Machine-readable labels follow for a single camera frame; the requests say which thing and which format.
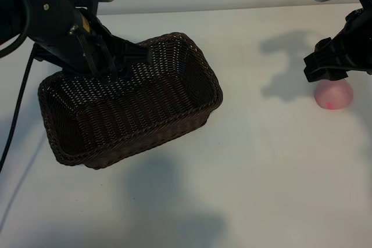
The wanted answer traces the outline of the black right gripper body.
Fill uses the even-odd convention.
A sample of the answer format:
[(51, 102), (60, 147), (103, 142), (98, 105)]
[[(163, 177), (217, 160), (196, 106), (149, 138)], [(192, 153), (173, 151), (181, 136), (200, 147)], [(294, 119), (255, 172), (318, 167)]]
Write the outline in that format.
[(354, 10), (332, 39), (331, 70), (371, 70), (371, 9)]

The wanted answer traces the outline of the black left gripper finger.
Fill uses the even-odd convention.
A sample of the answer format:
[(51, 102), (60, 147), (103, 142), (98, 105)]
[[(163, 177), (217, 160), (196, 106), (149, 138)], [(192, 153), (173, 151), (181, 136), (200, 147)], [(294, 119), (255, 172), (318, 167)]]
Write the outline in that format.
[(112, 57), (115, 64), (152, 64), (153, 62), (151, 48), (116, 36), (112, 37)]
[(60, 67), (61, 69), (64, 68), (64, 62), (62, 60), (60, 60), (57, 56), (55, 56), (54, 54), (50, 53), (48, 50), (44, 49), (44, 48), (36, 48), (34, 50), (34, 59), (36, 59), (37, 61), (46, 61), (48, 63), (51, 63), (55, 66), (58, 66)]

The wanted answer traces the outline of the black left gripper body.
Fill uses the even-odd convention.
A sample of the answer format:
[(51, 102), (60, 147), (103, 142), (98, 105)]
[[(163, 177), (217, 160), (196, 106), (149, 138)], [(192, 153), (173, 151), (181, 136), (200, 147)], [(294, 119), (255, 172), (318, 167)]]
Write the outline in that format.
[(64, 62), (69, 76), (113, 81), (130, 75), (129, 64), (115, 64), (114, 36), (87, 9), (69, 0), (30, 0), (33, 19), (28, 36)]

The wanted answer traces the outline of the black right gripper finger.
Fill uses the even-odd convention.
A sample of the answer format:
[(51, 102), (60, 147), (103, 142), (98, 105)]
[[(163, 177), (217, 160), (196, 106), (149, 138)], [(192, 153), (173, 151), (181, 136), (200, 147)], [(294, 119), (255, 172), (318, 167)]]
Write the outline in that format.
[(304, 58), (304, 74), (308, 82), (321, 80), (339, 81), (348, 77), (339, 59), (334, 55), (316, 54), (315, 52)]
[(332, 42), (331, 37), (320, 40), (315, 45), (315, 52), (316, 53), (331, 53), (332, 52), (332, 49), (330, 47), (331, 42)]

